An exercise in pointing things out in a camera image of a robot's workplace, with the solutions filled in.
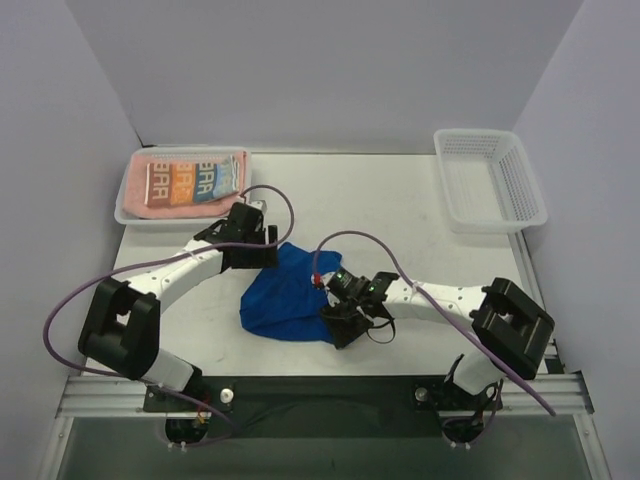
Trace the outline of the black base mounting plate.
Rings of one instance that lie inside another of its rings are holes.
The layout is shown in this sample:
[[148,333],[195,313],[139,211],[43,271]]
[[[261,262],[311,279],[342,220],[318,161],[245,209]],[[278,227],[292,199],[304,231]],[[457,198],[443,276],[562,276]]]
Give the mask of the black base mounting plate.
[[502,406],[492,384],[476,395],[443,375],[205,376],[194,398],[222,413],[205,422],[192,402],[150,387],[143,410],[166,414],[189,440],[234,432],[241,439],[421,439],[472,441],[484,415]]

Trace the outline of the orange patterned towel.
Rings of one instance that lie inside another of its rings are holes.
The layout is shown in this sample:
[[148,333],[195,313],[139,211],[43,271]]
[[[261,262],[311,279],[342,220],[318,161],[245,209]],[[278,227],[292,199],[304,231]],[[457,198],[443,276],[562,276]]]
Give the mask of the orange patterned towel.
[[240,165],[232,156],[153,161],[146,166],[144,204],[152,209],[197,206],[237,194]]

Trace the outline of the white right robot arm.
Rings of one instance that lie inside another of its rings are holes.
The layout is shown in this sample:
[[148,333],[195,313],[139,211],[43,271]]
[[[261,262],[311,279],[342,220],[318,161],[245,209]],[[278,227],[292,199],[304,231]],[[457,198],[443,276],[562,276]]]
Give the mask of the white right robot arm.
[[407,282],[392,272],[369,280],[340,268],[316,275],[314,283],[328,294],[321,318],[338,349],[374,328],[376,319],[460,325],[476,343],[455,362],[447,381],[471,396],[506,377],[500,363],[524,381],[535,379],[555,328],[544,309],[504,278],[489,286],[453,287]]

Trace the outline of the white right plastic basket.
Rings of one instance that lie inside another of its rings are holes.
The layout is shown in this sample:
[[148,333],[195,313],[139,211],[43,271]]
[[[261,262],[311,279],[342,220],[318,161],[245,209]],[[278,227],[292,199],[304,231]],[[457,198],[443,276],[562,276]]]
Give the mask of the white right plastic basket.
[[524,146],[510,131],[440,129],[433,135],[451,229],[515,234],[548,220]]

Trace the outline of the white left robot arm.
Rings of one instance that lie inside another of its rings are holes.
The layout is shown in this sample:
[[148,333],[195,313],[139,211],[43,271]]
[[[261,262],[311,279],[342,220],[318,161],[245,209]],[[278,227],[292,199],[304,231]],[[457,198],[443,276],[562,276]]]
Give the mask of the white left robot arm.
[[278,229],[264,225],[265,213],[263,202],[235,203],[169,263],[123,281],[99,282],[79,336],[80,353],[130,380],[201,396],[201,369],[160,348],[161,316],[191,289],[229,269],[277,266]]

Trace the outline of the aluminium frame rail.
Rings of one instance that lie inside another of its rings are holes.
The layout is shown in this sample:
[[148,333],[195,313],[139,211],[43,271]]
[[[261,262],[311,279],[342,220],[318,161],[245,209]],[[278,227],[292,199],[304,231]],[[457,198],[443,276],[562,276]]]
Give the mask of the aluminium frame rail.
[[[50,340],[54,318],[74,297],[101,279],[96,277],[72,291],[53,308],[45,320],[42,340],[49,355],[57,362],[82,373],[79,378],[68,381],[72,384],[86,381],[96,385],[89,390],[88,399],[81,401],[78,408],[63,399],[56,415],[76,418],[129,416],[183,422],[221,420],[223,415],[215,409],[213,401],[203,403],[171,390],[164,391],[157,385],[135,384],[111,371],[102,372],[76,365],[55,351]],[[580,373],[567,374],[562,371],[553,339],[547,342],[543,353],[543,372],[536,379],[526,382],[517,379],[515,374],[507,375],[502,393],[502,400],[505,402],[503,413],[518,416],[571,416],[589,475],[593,479],[608,479],[610,474],[591,419],[593,404],[583,376]]]

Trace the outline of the blue towel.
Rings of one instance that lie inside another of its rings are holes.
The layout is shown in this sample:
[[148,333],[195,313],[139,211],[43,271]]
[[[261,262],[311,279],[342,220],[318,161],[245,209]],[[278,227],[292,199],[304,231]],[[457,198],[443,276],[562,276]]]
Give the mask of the blue towel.
[[331,343],[320,316],[328,294],[312,285],[313,254],[285,242],[278,261],[277,267],[262,270],[242,295],[242,328],[272,340]]

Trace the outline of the pink towel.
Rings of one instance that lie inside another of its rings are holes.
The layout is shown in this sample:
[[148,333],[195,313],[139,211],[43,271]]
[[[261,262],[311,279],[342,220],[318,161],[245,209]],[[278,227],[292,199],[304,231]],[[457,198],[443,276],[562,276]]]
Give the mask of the pink towel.
[[141,149],[130,159],[116,212],[133,222],[151,223],[221,217],[250,179],[251,153],[246,149]]

